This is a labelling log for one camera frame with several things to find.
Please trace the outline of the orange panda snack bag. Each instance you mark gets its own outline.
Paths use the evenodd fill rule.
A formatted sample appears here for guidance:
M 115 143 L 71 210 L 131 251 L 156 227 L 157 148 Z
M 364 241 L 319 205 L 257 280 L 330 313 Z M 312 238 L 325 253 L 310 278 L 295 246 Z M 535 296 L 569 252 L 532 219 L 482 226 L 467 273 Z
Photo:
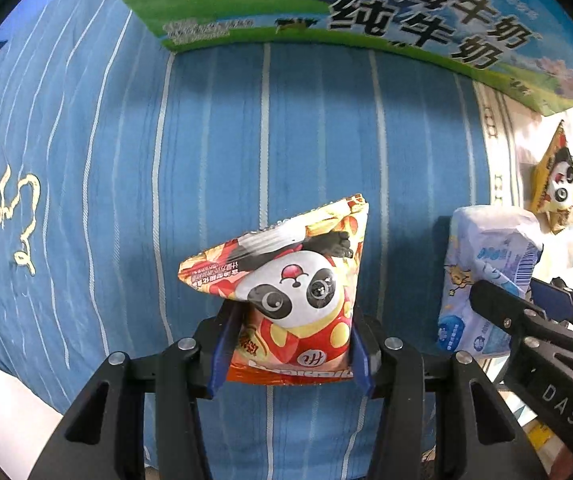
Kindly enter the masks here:
M 247 304 L 227 377 L 252 385 L 341 382 L 349 365 L 369 216 L 354 194 L 180 263 L 180 282 Z

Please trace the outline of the blue tissue pack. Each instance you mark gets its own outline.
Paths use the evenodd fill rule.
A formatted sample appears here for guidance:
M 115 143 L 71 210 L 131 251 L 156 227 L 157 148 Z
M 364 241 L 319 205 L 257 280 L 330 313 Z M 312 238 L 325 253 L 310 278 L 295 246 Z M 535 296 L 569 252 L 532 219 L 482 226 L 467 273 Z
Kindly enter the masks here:
M 512 295 L 526 296 L 544 249 L 535 214 L 517 206 L 475 205 L 454 211 L 444 261 L 444 286 L 437 321 L 437 347 L 476 358 L 509 352 L 510 336 L 475 313 L 469 295 L 489 281 Z

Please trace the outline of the yellow panda snack bag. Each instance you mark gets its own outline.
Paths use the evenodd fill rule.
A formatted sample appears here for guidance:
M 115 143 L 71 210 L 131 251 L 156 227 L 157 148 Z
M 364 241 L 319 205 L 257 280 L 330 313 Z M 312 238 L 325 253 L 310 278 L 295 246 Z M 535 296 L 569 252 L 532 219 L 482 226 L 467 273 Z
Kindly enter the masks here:
M 573 155 L 564 120 L 557 125 L 544 156 L 532 171 L 529 211 L 544 216 L 553 234 L 573 224 Z

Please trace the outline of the open cardboard box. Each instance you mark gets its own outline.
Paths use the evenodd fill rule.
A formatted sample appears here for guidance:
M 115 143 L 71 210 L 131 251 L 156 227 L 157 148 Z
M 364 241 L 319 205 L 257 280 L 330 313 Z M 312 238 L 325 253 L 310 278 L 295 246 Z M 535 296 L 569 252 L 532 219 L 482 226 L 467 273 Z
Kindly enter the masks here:
M 123 0 L 162 44 L 319 42 L 427 61 L 551 115 L 573 106 L 573 21 L 556 0 Z

